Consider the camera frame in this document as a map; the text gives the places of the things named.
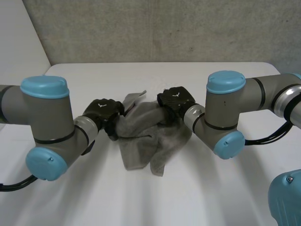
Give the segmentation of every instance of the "gray wall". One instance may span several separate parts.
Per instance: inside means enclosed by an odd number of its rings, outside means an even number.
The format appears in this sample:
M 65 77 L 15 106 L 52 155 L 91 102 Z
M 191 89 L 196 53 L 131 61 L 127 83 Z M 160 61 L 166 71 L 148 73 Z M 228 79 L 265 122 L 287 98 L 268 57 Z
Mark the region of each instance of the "gray wall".
M 23 0 L 51 64 L 263 61 L 301 73 L 301 0 Z

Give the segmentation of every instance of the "gray robot arm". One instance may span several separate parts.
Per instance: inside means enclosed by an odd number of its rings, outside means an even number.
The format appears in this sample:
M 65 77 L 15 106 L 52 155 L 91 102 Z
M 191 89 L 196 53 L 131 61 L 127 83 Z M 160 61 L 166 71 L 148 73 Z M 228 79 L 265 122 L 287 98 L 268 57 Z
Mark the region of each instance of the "gray robot arm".
M 238 72 L 220 71 L 208 77 L 206 89 L 206 107 L 196 104 L 183 87 L 165 90 L 157 99 L 178 113 L 222 159 L 236 156 L 245 146 L 245 137 L 237 130 L 240 113 L 269 109 L 301 128 L 301 80 L 297 74 L 245 79 Z
M 36 146 L 26 165 L 37 178 L 58 179 L 91 150 L 100 129 L 114 137 L 112 125 L 123 105 L 113 100 L 94 100 L 82 116 L 73 120 L 69 90 L 64 78 L 37 76 L 21 86 L 0 86 L 0 122 L 30 125 Z

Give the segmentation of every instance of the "white wall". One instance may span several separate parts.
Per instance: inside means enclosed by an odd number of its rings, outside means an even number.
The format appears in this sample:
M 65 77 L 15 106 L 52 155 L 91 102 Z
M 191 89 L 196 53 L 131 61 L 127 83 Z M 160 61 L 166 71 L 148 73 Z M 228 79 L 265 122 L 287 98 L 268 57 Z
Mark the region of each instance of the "white wall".
M 50 67 L 21 0 L 0 0 L 0 84 L 19 85 Z

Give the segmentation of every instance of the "black ring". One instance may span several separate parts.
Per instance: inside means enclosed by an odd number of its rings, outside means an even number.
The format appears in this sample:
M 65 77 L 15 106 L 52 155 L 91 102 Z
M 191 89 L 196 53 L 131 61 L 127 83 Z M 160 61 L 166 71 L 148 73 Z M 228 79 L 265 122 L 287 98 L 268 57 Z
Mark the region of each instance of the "black ring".
M 257 78 L 253 78 L 253 79 L 258 83 L 260 90 L 261 90 L 261 102 L 257 109 L 259 111 L 265 103 L 265 89 L 264 89 L 262 82 L 259 79 L 257 79 Z
M 276 103 L 277 99 L 280 97 L 280 95 L 281 95 L 284 91 L 286 91 L 287 89 L 289 89 L 289 88 L 291 88 L 291 87 L 293 87 L 293 86 L 299 86 L 299 85 L 300 85 L 300 84 L 291 84 L 291 85 L 289 85 L 289 86 L 287 86 L 287 87 L 284 87 L 282 90 L 280 90 L 280 91 L 275 95 L 275 97 L 274 97 L 274 99 L 273 99 L 273 101 L 272 101 L 272 104 L 271 104 L 271 110 L 272 110 L 273 113 L 275 113 L 275 112 L 274 112 L 275 103 Z
M 201 114 L 195 119 L 195 121 L 194 121 L 194 123 L 193 123 L 193 125 L 192 125 L 192 132 L 193 132 L 193 133 L 194 133 L 194 128 L 195 128 L 195 126 L 196 126 L 198 120 L 199 120 L 200 118 L 202 118 L 204 115 L 205 115 L 205 113 L 201 113 Z
M 62 138 L 58 138 L 58 139 L 51 139 L 51 140 L 39 140 L 36 138 L 33 138 L 33 139 L 36 143 L 41 144 L 41 145 L 52 145 L 52 144 L 60 143 L 60 142 L 70 139 L 71 137 L 73 137 L 74 133 L 75 133 L 75 129 L 73 130 L 73 132 L 71 134 L 69 134 L 65 137 L 62 137 Z
M 211 124 L 208 123 L 206 120 L 205 120 L 205 124 L 206 124 L 207 126 L 209 126 L 210 128 L 216 129 L 216 130 L 231 130 L 231 129 L 235 129 L 235 128 L 237 127 L 237 125 L 238 125 L 238 123 L 237 123 L 237 124 L 235 124 L 234 126 L 229 126 L 229 127 L 218 127 L 218 126 L 211 125 Z
M 13 86 L 6 86 L 3 90 L 1 90 L 0 92 L 0 121 L 8 124 L 8 120 L 5 118 L 3 111 L 2 111 L 2 99 L 4 97 L 4 94 L 6 91 L 8 91 L 10 88 L 12 88 Z
M 293 99 L 291 99 L 290 102 L 288 102 L 283 112 L 283 117 L 285 118 L 285 120 L 291 122 L 290 120 L 291 113 L 300 101 L 301 101 L 301 93 L 295 96 Z
M 89 137 L 88 137 L 87 133 L 84 131 L 84 129 L 82 127 L 79 127 L 78 125 L 75 125 L 75 127 L 78 128 L 85 135 L 85 137 L 87 139 L 87 145 L 89 146 L 90 141 L 89 141 Z

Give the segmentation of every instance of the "crumpled cloth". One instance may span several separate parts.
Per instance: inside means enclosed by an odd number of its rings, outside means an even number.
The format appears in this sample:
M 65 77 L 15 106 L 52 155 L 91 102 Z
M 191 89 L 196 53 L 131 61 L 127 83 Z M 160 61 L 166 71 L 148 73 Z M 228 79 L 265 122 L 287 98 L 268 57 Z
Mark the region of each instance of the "crumpled cloth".
M 120 116 L 115 130 L 127 170 L 144 168 L 150 162 L 152 173 L 163 176 L 166 162 L 188 142 L 191 131 L 181 119 L 170 122 L 167 111 L 157 102 L 136 105 L 145 93 L 126 96 L 123 105 L 127 114 Z

